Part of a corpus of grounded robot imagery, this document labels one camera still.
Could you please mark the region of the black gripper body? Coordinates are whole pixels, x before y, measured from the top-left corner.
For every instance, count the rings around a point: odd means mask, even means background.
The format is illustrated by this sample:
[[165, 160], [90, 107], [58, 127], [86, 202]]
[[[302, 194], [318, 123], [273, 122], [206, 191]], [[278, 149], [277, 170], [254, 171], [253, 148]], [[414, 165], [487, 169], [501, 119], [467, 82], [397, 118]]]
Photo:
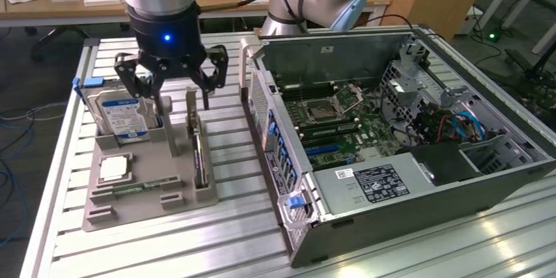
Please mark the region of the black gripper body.
[[207, 59], [202, 44], [199, 5], [177, 14], [155, 16], [129, 7], [131, 26], [141, 49], [139, 63], [165, 79], [206, 79], [202, 65]]

